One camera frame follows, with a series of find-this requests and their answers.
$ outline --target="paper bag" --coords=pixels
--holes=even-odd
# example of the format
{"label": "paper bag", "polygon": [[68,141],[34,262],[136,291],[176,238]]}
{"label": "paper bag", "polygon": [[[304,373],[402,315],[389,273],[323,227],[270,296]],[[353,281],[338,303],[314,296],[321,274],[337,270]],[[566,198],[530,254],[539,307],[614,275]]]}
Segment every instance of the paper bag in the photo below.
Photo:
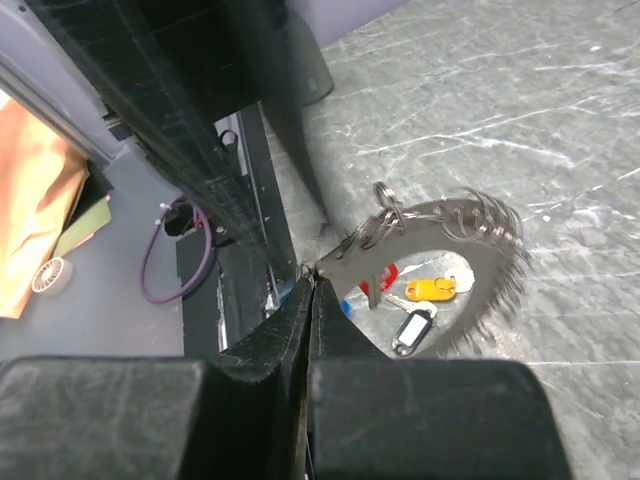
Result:
{"label": "paper bag", "polygon": [[0,316],[19,318],[86,179],[86,160],[14,100],[0,110]]}

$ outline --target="metal key ring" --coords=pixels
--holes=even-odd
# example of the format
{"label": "metal key ring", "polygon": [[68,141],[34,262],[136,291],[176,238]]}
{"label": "metal key ring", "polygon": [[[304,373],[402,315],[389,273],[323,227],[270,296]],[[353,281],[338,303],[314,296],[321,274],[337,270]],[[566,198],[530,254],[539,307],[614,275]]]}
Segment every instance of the metal key ring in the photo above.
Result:
{"label": "metal key ring", "polygon": [[406,231],[406,226],[404,223],[402,202],[398,200],[394,191],[387,187],[383,182],[376,182],[373,184],[373,193],[382,208],[395,214],[398,219],[398,226],[404,233]]}

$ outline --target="key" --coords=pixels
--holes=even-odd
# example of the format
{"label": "key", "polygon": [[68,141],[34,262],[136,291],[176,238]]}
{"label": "key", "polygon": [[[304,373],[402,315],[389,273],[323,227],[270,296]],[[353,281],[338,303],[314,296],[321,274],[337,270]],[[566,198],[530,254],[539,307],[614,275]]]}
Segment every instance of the key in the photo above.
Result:
{"label": "key", "polygon": [[404,293],[412,302],[446,302],[456,296],[456,281],[442,277],[412,280]]}
{"label": "key", "polygon": [[380,289],[380,285],[382,284],[382,275],[377,273],[372,274],[367,283],[372,286],[369,288],[369,292],[367,293],[367,299],[369,300],[369,309],[373,310],[378,306],[380,300],[382,300],[382,291]]}
{"label": "key", "polygon": [[[384,274],[382,275],[382,283],[380,284],[380,290],[382,292],[386,292],[391,288],[393,282],[398,278],[398,273],[398,267],[396,267],[395,263],[390,263],[387,268],[385,268]],[[362,293],[369,296],[369,284],[367,282],[362,282],[359,286]]]}
{"label": "key", "polygon": [[384,296],[384,299],[387,302],[392,303],[396,307],[400,307],[401,309],[403,309],[407,313],[411,313],[411,312],[413,312],[415,310],[426,310],[426,311],[429,311],[431,313],[432,317],[435,317],[436,313],[438,313],[438,309],[431,302],[426,302],[426,301],[408,302],[407,300],[402,300],[401,298],[398,298],[395,295],[392,295],[390,293],[387,293]]}
{"label": "key", "polygon": [[400,357],[411,355],[433,327],[434,316],[427,310],[409,314],[391,341],[391,349]]}

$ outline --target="marble-patterned floor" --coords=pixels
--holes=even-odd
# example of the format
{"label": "marble-patterned floor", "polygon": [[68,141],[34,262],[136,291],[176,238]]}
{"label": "marble-patterned floor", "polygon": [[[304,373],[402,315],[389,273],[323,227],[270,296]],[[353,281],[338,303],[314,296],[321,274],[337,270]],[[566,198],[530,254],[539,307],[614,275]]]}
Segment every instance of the marble-patterned floor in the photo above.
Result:
{"label": "marble-patterned floor", "polygon": [[[376,180],[408,204],[462,184],[520,212],[535,271],[485,352],[538,374],[580,479],[640,479],[639,32],[630,0],[413,0],[325,51],[336,87],[308,111],[341,228],[376,210]],[[311,260],[317,212],[273,151]],[[383,308],[354,321],[386,345],[404,316]]]}

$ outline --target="purple cable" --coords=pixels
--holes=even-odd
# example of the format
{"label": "purple cable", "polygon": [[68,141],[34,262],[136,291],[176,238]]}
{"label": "purple cable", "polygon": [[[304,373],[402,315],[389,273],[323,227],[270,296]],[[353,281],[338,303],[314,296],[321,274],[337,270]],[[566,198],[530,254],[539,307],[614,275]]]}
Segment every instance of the purple cable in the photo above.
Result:
{"label": "purple cable", "polygon": [[[164,224],[164,221],[167,218],[167,215],[169,215],[169,213],[175,207],[180,205],[185,205],[185,204],[190,205],[191,208],[193,209],[194,225],[197,223],[198,220],[200,220],[200,223],[202,224],[202,228],[204,229],[205,246],[204,246],[204,254],[202,255],[202,261],[200,262],[200,265],[198,266],[196,273],[194,273],[193,276],[189,279],[189,281],[185,283],[184,286],[180,290],[178,290],[175,294],[169,297],[154,297],[149,293],[144,283],[144,277],[147,271],[147,263],[149,262],[151,251],[153,250],[153,246],[155,245],[156,240],[158,239],[158,235],[160,234],[160,230],[162,230],[162,225]],[[207,215],[204,213],[204,210],[202,210],[195,203],[187,200],[185,197],[178,197],[177,199],[175,199],[171,203],[169,208],[165,209],[164,213],[160,217],[160,221],[156,225],[156,229],[154,230],[153,235],[151,236],[151,241],[149,242],[149,245],[147,246],[147,250],[144,253],[144,258],[142,259],[142,267],[140,268],[140,290],[142,291],[142,296],[151,303],[163,304],[163,303],[169,303],[189,293],[193,289],[193,287],[195,287],[198,284],[198,282],[200,281],[200,278],[202,277],[202,274],[204,273],[205,268],[207,267],[207,264],[209,263],[209,259],[211,258],[212,245],[213,245],[213,232],[211,231],[211,225],[209,224],[209,220],[207,219]]]}

